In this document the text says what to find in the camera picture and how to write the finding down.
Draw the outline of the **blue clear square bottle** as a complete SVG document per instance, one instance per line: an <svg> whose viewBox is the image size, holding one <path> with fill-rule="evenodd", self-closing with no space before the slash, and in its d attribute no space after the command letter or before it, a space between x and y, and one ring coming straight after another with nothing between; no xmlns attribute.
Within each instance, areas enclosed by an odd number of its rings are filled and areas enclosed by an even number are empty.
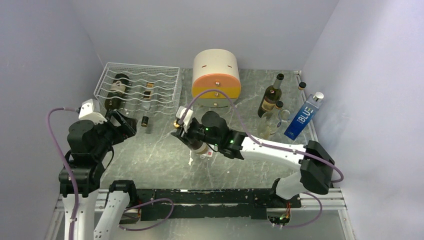
<svg viewBox="0 0 424 240"><path fill-rule="evenodd" d="M284 135L291 140L295 140L319 111L323 99L324 94L322 92L318 91L315 94L310 94L292 118Z"/></svg>

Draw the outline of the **dark red wine bottle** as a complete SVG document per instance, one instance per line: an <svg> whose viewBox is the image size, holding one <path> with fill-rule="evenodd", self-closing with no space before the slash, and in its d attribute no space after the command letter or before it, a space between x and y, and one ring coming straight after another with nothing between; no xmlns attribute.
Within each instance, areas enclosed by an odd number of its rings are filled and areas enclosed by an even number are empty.
<svg viewBox="0 0 424 240"><path fill-rule="evenodd" d="M184 130L182 126L177 126L176 121L173 125L176 130ZM194 153L201 155L210 148L203 140L201 140L201 137L204 136L204 128L203 125L195 118L192 120L188 132L185 133L187 140L181 142Z"/></svg>

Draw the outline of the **dark green wine bottle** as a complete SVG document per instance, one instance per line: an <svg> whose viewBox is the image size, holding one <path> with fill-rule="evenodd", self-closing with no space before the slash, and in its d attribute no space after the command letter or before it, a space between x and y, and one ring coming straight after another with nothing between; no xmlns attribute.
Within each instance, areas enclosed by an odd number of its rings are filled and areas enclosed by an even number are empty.
<svg viewBox="0 0 424 240"><path fill-rule="evenodd" d="M279 73L272 85L268 86L264 92L257 114L261 118L265 113L270 112L281 99L281 84L285 78L283 73Z"/></svg>

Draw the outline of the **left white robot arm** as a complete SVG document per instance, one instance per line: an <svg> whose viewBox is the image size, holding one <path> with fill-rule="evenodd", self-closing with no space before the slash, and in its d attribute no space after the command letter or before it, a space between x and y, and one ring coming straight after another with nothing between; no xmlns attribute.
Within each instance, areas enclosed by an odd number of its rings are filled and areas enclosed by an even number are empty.
<svg viewBox="0 0 424 240"><path fill-rule="evenodd" d="M70 153L65 155L59 174L60 194L66 216L68 240L109 240L121 221L125 208L139 200L132 180L116 180L111 185L103 214L95 223L96 202L100 181L106 167L103 160L113 146L133 137L137 120L112 110L104 123L83 119L68 131Z"/></svg>

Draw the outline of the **clear bottle cream label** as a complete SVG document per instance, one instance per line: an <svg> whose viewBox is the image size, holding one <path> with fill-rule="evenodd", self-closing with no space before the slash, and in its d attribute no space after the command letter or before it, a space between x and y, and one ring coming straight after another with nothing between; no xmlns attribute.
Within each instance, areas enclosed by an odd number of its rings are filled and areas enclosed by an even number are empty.
<svg viewBox="0 0 424 240"><path fill-rule="evenodd" d="M283 106L284 103L279 100L271 111L268 111L262 115L259 126L257 127L257 135L259 138L268 139L278 131L282 124L280 111L282 110Z"/></svg>

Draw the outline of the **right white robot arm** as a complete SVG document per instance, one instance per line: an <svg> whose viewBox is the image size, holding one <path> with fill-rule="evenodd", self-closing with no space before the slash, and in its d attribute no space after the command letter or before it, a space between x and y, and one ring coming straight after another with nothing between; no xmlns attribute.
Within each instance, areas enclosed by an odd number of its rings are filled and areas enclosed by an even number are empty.
<svg viewBox="0 0 424 240"><path fill-rule="evenodd" d="M198 121L185 107L178 110L174 127L173 136L198 154L217 151L229 159L271 162L293 170L272 188L269 199L275 207L282 207L300 193L326 195L331 188L335 162L316 141L302 145L261 139L230 129L214 111L206 112Z"/></svg>

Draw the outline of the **clear glass bottle black cap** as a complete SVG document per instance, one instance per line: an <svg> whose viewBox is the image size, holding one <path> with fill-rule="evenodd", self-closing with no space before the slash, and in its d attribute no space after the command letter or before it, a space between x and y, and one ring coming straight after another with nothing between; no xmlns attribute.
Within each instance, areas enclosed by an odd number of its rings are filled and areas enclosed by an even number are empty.
<svg viewBox="0 0 424 240"><path fill-rule="evenodd" d="M288 123L294 118L294 110L298 105L298 101L301 98L303 90L306 88L307 84L301 81L298 84L298 90L293 94L292 98L288 99L288 105L286 105L279 113L280 120L283 123Z"/></svg>

